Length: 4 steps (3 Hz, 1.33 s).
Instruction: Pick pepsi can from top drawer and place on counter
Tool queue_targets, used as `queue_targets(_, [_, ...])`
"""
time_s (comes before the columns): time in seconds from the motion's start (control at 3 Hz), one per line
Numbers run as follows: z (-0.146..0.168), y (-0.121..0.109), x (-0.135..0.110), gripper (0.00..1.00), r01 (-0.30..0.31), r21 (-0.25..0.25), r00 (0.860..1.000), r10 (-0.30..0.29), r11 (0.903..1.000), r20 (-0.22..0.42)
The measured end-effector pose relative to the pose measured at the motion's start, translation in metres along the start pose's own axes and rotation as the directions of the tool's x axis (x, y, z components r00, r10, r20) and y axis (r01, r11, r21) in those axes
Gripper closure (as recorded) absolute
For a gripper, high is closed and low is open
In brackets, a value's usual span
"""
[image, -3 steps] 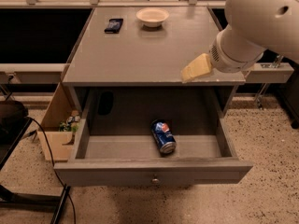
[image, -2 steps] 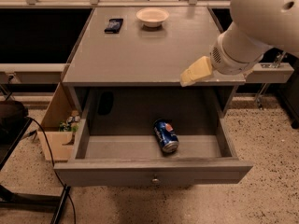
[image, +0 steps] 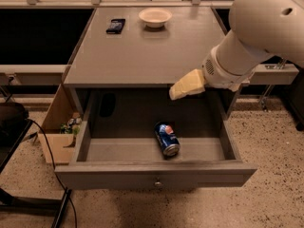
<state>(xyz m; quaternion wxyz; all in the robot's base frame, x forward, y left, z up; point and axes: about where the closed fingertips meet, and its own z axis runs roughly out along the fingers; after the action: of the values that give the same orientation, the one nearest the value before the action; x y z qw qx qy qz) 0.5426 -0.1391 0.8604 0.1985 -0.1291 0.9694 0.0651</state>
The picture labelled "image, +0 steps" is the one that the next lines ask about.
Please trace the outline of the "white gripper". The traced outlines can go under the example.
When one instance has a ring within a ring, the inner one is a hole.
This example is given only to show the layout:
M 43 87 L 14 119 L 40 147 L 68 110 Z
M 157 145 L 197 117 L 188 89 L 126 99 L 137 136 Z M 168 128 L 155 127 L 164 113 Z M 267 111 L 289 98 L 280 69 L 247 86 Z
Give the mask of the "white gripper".
M 171 100 L 205 91 L 205 82 L 213 88 L 239 90 L 244 81 L 253 75 L 252 63 L 235 53 L 219 53 L 219 46 L 213 47 L 202 63 L 202 69 L 194 69 L 184 75 L 169 89 Z

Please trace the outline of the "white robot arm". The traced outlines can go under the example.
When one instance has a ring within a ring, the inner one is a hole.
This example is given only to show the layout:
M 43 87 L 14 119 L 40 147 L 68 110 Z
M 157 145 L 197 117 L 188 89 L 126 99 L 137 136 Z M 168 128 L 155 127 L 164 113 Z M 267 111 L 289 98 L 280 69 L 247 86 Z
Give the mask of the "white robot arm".
M 207 86 L 239 89 L 260 63 L 278 56 L 304 67 L 304 0 L 235 0 L 230 30 L 202 62 L 169 90 L 173 100 Z

